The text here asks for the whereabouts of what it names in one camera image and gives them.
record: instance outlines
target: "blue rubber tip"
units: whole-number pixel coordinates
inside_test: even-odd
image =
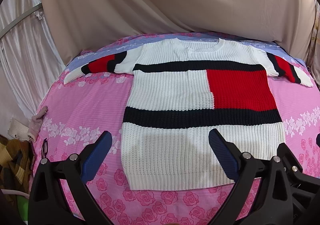
[[[227,177],[236,182],[239,179],[238,162],[233,157],[232,153],[225,144],[225,140],[217,129],[212,129],[209,132],[209,144]]]
[[[104,131],[95,144],[95,148],[82,164],[81,180],[83,183],[87,183],[95,177],[99,167],[108,154],[112,145],[111,133]]]

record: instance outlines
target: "silver bolt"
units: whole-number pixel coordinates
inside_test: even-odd
[[[78,155],[77,155],[77,154],[72,154],[72,155],[70,155],[70,157],[69,157],[69,159],[70,159],[71,161],[77,160],[77,158],[78,158]]]
[[[42,158],[40,161],[41,164],[46,164],[47,162],[48,162],[48,160],[46,158]]]
[[[248,152],[242,153],[242,156],[243,156],[245,159],[250,159],[250,158],[251,158],[251,154],[248,153]]]
[[[276,163],[279,163],[280,162],[280,157],[278,157],[278,156],[274,156],[273,157],[273,161],[275,161]]]

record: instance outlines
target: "bed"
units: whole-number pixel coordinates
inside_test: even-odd
[[[208,42],[216,42],[219,38],[236,40],[278,55],[309,75],[302,60],[290,57],[276,43],[245,40],[217,32],[145,34],[122,38],[97,52],[83,51],[66,67],[39,106],[40,109],[47,105],[49,111],[34,143],[36,161],[33,172],[35,174],[41,159],[44,138],[48,138],[47,157],[50,161],[60,161],[72,153],[80,153],[86,145],[95,142],[104,130],[108,130],[113,139],[111,150],[87,186],[114,224],[205,225],[233,186],[229,184],[189,191],[131,191],[121,165],[120,148],[122,118],[133,76],[104,72],[88,74],[63,84],[68,72],[92,60],[168,38]],[[317,86],[307,88],[290,83],[285,78],[273,77],[268,77],[268,83],[283,121],[288,147],[302,165],[304,173],[319,177],[320,152],[316,136],[320,133],[320,94]],[[67,183],[61,182],[71,210],[80,215]],[[258,185],[257,179],[239,218],[248,213]]]

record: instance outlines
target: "plaid blanket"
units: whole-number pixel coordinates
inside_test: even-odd
[[[30,174],[29,143],[0,135],[0,188],[28,193]],[[15,195],[6,198],[17,206]]]

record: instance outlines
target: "sweater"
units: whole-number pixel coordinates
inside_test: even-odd
[[[131,190],[189,190],[232,182],[209,146],[217,128],[255,158],[285,142],[267,76],[313,86],[301,69],[252,46],[166,39],[105,56],[70,72],[133,74],[121,161]]]

